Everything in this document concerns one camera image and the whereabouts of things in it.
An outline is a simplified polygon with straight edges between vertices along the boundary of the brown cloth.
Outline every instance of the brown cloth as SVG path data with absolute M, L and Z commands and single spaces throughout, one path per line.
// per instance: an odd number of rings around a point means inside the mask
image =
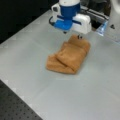
M 90 50 L 90 43 L 85 39 L 78 39 L 72 35 L 68 42 L 64 42 L 60 51 L 50 55 L 46 68 L 55 72 L 75 74 Z

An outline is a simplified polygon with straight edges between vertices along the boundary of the table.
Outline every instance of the table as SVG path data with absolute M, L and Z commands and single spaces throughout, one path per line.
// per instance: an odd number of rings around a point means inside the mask
M 43 120 L 119 120 L 120 45 L 90 32 L 91 50 L 76 75 L 48 71 L 48 55 L 73 34 L 50 26 L 50 16 L 1 44 L 0 79 Z

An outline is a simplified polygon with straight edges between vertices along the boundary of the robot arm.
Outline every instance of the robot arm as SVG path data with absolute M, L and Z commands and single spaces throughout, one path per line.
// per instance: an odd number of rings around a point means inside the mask
M 52 6 L 54 27 L 62 31 L 76 31 L 87 34 L 91 31 L 91 20 L 88 15 L 80 14 L 80 0 L 59 0 Z
M 116 42 L 120 42 L 120 1 L 110 1 L 111 13 L 105 35 Z

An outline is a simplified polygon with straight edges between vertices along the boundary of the black background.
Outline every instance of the black background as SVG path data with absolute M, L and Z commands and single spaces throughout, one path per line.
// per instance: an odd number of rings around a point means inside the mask
M 57 2 L 58 0 L 0 0 L 0 43 Z

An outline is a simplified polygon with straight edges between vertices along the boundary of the blue robot part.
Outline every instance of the blue robot part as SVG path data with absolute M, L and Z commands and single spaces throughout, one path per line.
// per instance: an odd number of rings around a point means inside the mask
M 57 20 L 54 27 L 69 31 L 72 27 L 72 18 L 80 11 L 80 3 L 74 6 L 60 6 L 62 20 Z

